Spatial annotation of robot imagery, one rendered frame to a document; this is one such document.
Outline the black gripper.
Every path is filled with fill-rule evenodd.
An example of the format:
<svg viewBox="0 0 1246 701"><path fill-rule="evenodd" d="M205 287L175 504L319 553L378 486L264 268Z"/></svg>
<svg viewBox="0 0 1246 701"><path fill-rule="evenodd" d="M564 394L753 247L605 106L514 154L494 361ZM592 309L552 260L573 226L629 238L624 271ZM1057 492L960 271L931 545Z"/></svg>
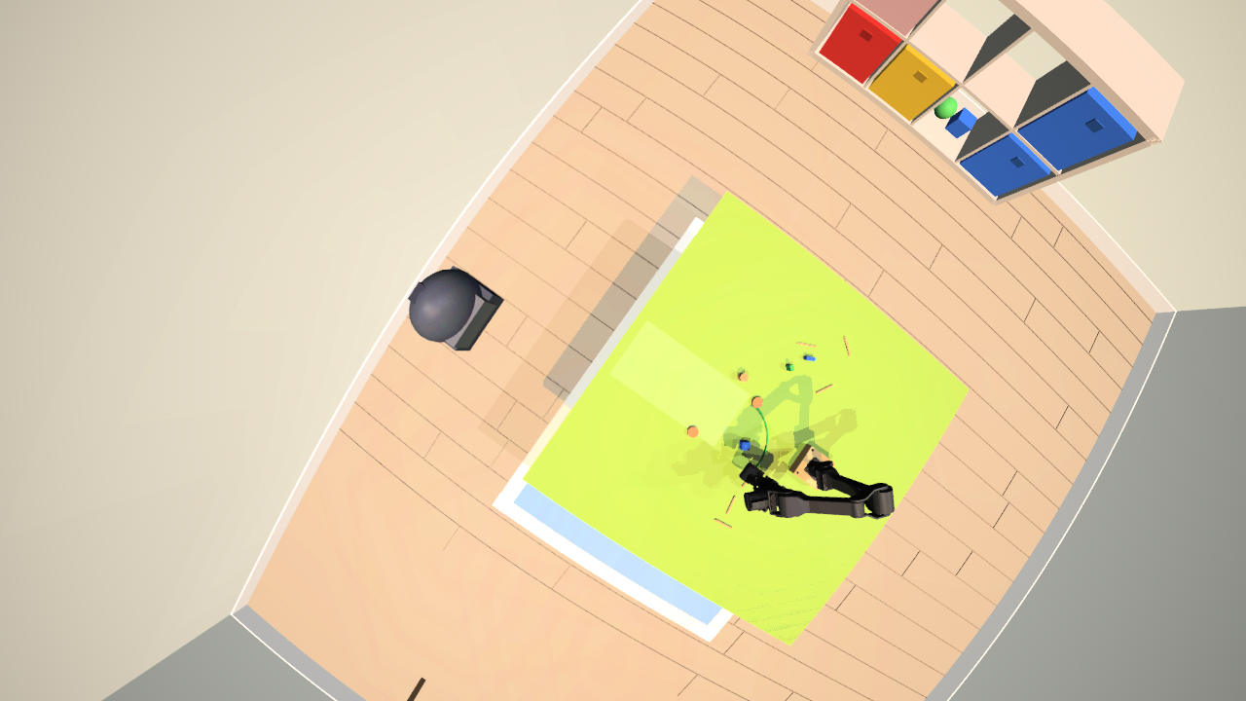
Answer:
<svg viewBox="0 0 1246 701"><path fill-rule="evenodd" d="M743 479L744 482L748 482L749 486L756 486L756 487L759 486L758 487L759 491L764 489L768 492L768 488L770 486L773 484L779 486L779 482L775 482L773 478L770 478L770 476L765 476L764 478L764 471L759 469L759 467L751 464L750 462L745 464L743 474L740 474L739 478Z"/></svg>

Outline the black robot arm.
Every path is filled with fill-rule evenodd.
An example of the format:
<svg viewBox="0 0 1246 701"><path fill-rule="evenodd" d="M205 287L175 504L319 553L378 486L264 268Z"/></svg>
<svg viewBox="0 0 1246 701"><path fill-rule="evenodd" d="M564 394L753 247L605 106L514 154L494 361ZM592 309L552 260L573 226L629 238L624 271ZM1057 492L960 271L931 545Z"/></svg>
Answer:
<svg viewBox="0 0 1246 701"><path fill-rule="evenodd" d="M780 518L784 518L784 515L785 518L792 518L792 515L816 513L854 515L855 519L868 515L868 518L873 518L875 520L883 518L883 515L891 515L895 510L892 486L887 483L867 486L850 479L849 476L839 474L839 471L834 467L834 461L829 459L819 461L819 458L812 458L804 467L804 471L812 476L814 482L816 482L816 489L839 491L850 497L804 496L801 491L784 489L782 486L778 484L770 486L766 492L764 489L759 491L756 486L753 486L753 492L744 493L745 507L748 510L764 510L764 513L769 509L770 515L780 515ZM872 513L863 510L865 504ZM776 510L776 507L779 507L779 510Z"/></svg>

